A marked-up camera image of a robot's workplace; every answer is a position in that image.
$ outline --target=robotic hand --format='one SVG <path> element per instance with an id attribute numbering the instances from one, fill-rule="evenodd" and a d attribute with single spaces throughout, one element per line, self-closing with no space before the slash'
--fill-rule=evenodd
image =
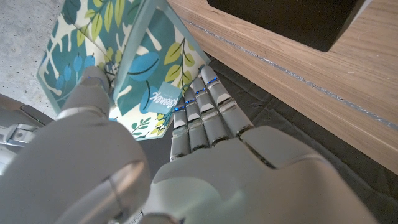
<path id="1" fill-rule="evenodd" d="M 170 163 L 141 212 L 141 223 L 376 222 L 325 158 L 254 128 L 209 66 L 175 108 Z"/>
<path id="2" fill-rule="evenodd" d="M 109 121 L 109 82 L 89 67 L 58 120 L 0 178 L 0 223 L 375 223 L 321 155 L 254 128 L 206 66 L 174 111 L 170 163 Z"/>

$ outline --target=gray floor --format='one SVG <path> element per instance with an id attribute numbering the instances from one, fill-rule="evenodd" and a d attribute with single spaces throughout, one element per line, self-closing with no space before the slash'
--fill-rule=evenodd
<path id="1" fill-rule="evenodd" d="M 36 79 L 63 0 L 0 0 L 0 94 L 55 117 Z"/>

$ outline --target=wood grain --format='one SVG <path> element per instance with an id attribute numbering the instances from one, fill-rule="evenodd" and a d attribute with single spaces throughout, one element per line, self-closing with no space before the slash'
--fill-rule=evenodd
<path id="1" fill-rule="evenodd" d="M 398 124 L 398 2 L 374 0 L 327 53 L 210 7 L 169 0 L 194 24 Z M 398 174 L 398 131 L 185 23 L 212 56 Z"/>

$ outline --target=blue joint light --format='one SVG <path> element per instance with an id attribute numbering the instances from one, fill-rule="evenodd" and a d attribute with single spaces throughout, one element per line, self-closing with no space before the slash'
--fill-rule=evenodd
<path id="1" fill-rule="evenodd" d="M 200 93 L 201 91 L 205 91 L 205 90 L 206 90 L 206 89 L 203 88 L 202 90 L 197 91 L 196 94 Z"/>
<path id="2" fill-rule="evenodd" d="M 214 79 L 212 79 L 212 80 L 210 80 L 207 84 L 210 84 L 210 83 L 212 83 L 212 82 L 214 82 L 214 81 L 216 81 L 216 80 L 217 80 L 217 77 L 214 78 Z"/>
<path id="3" fill-rule="evenodd" d="M 189 103 L 194 102 L 194 101 L 195 101 L 195 99 L 192 99 L 192 100 L 186 101 L 185 104 L 189 104 Z"/>
<path id="4" fill-rule="evenodd" d="M 184 108 L 185 108 L 185 106 L 180 106 L 179 108 L 174 108 L 174 111 L 179 111 L 179 110 L 182 110 Z"/>

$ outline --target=kleenex logo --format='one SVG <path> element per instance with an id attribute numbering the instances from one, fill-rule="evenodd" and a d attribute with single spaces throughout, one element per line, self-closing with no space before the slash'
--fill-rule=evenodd
<path id="1" fill-rule="evenodd" d="M 181 89 L 163 82 L 159 90 L 151 93 L 146 111 L 167 114 L 177 105 L 181 97 Z"/>
<path id="2" fill-rule="evenodd" d="M 154 96 L 149 99 L 153 100 L 154 103 L 164 105 L 167 108 L 171 108 L 171 107 L 177 105 L 178 98 L 175 98 L 175 99 L 165 98 L 162 96 L 161 92 L 155 92 L 155 93 L 153 93 L 153 95 Z"/>

